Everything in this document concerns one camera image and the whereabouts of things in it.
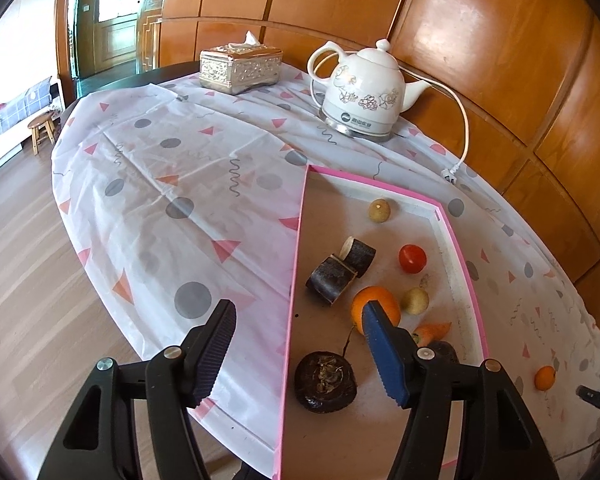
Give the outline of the small wooden stool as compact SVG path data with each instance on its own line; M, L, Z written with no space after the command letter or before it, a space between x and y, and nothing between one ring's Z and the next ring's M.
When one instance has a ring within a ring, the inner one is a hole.
M31 143L33 154L38 154L38 146L44 138L50 141L50 144L56 142L54 112L50 110L39 114L28 123L28 129L31 131Z

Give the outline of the white ceramic electric kettle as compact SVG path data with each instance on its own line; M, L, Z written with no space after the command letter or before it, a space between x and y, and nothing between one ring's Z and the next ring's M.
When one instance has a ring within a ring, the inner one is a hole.
M372 48L348 53L329 41L309 57L311 81L326 88L318 109L338 129L388 136L400 115L430 87L427 81L406 82L390 48L389 40L382 38ZM320 77L316 61L326 53L336 54L338 64L328 77Z

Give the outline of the round sugarcane piece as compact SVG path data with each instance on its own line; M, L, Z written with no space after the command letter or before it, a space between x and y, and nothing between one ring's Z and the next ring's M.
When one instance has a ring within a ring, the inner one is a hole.
M338 258L352 271L358 278L368 271L376 256L376 249L362 242L354 236L349 236L343 243Z

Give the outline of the blue plaid sofa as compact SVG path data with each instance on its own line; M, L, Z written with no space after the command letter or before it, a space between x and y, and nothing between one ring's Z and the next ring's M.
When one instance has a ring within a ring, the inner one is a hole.
M50 76L0 108L0 168L22 151L24 140L31 135L28 123L32 119L65 108L61 90L59 78Z

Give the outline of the small orange carrot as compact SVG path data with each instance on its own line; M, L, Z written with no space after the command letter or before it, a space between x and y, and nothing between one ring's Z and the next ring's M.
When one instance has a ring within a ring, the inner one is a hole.
M426 323L419 325L412 337L419 348L428 347L432 342L442 341L451 329L451 323Z

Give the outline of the pink shallow tray box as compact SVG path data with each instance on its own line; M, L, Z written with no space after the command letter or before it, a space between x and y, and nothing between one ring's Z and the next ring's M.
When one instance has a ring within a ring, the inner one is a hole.
M286 342L279 479L385 479L426 368L416 330L441 324L460 362L486 336L451 222L425 195L306 172Z

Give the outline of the small red tomato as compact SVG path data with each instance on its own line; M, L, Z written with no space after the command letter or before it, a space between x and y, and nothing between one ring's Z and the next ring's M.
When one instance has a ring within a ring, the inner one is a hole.
M407 274L422 272L428 261L426 252L415 244L402 246L399 250L398 259L401 269Z

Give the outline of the square sugarcane piece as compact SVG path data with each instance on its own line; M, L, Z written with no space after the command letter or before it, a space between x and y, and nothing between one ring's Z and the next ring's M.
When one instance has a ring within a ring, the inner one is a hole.
M326 304L334 304L357 277L355 270L331 254L311 272L306 288Z

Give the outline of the orange tangerine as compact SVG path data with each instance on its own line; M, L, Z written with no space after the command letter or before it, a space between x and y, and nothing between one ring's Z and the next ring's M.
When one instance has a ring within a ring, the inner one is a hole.
M548 391L555 385L556 370L550 365L540 367L534 374L534 388L538 391Z

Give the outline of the wooden door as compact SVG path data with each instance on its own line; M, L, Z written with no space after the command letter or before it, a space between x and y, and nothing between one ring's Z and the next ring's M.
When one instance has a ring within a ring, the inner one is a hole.
M56 0L56 58L65 99L159 66L163 0Z

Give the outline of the tan longan fruit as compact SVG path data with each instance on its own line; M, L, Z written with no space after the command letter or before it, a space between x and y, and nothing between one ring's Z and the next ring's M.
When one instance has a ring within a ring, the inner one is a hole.
M384 200L383 198L378 198L378 200L373 200L368 206L368 218L375 223L384 223L390 219L391 216L391 206L388 200Z
M421 315L429 307L429 295L425 289L413 287L402 295L401 309L408 315Z

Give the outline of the ornate tissue box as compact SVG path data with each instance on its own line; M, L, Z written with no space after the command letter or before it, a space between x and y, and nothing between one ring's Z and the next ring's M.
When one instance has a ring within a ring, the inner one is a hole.
M243 42L229 42L200 52L199 81L204 88L232 94L276 84L283 51L261 44L252 32Z

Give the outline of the white patterned tablecloth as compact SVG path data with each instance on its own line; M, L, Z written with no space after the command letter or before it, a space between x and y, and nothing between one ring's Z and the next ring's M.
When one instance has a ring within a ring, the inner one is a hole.
M313 166L439 202L464 256L486 336L558 476L580 479L600 443L600 331L558 262L474 170L410 122L375 143L317 116L305 73L229 96L194 76L82 99L52 154L53 193L94 289L143 359L179 344L230 300L237 326L194 419L275 477L286 342L306 172ZM542 366L556 370L534 388Z

